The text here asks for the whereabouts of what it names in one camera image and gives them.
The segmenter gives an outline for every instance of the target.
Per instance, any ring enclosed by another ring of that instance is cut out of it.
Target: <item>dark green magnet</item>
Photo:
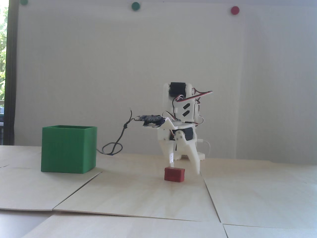
[[[131,7],[132,7],[133,11],[137,11],[140,9],[140,4],[138,2],[134,2],[134,3],[132,3]]]
[[[26,6],[29,3],[29,0],[20,0],[22,6]]]

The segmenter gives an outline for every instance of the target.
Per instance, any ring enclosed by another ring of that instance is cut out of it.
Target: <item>green open box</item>
[[[83,174],[96,167],[97,127],[42,129],[42,172]]]

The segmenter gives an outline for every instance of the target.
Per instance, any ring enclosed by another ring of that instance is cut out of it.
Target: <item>foliage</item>
[[[4,100],[5,86],[5,58],[7,53],[7,25],[8,25],[8,7],[3,7],[0,11],[4,17],[0,24],[0,100]]]

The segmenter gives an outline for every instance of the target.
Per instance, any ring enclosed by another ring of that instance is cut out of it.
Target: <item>small red cube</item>
[[[185,169],[166,167],[164,180],[172,182],[183,182],[185,179]]]

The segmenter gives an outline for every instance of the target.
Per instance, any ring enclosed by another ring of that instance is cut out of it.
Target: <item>white cable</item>
[[[207,157],[208,157],[208,156],[209,156],[209,154],[210,154],[210,148],[211,148],[211,146],[210,146],[209,141],[204,140],[204,142],[206,142],[206,143],[209,145],[209,151],[208,151],[208,155],[207,155]]]
[[[206,142],[206,143],[209,145],[209,150],[208,150],[208,154],[207,154],[207,157],[208,157],[209,154],[210,154],[210,149],[211,149],[211,146],[210,146],[209,141],[206,141],[206,140],[203,140],[203,139],[197,139],[197,142],[198,142],[198,143]]]

